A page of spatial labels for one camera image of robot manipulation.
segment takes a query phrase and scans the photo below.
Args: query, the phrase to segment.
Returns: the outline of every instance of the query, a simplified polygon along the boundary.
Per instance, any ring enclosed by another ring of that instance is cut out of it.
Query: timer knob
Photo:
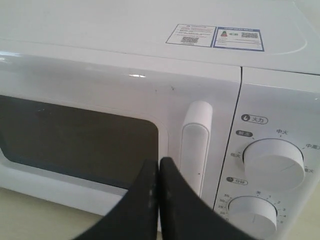
[[[277,230],[277,211],[268,201],[241,196],[229,204],[229,221],[256,239],[264,239]]]
[[[303,155],[288,141],[253,142],[245,149],[243,162],[248,183],[271,192],[293,189],[305,178]]]

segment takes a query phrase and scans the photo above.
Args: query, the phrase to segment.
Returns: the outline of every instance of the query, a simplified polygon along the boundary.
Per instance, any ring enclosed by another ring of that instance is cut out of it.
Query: printed label
[[[178,24],[166,43],[210,48],[215,32],[215,26]]]
[[[259,29],[221,27],[216,31],[214,48],[264,52]]]

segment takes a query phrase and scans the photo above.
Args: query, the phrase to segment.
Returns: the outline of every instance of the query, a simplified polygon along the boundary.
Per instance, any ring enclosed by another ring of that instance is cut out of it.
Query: microwave
[[[145,159],[282,239],[319,181],[319,35],[290,1],[7,1],[0,187],[105,215]]]

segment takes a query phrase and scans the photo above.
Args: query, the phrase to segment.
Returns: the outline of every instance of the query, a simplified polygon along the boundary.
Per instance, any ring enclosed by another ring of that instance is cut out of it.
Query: microwave window
[[[127,189],[158,160],[150,121],[0,95],[0,148],[15,163]]]

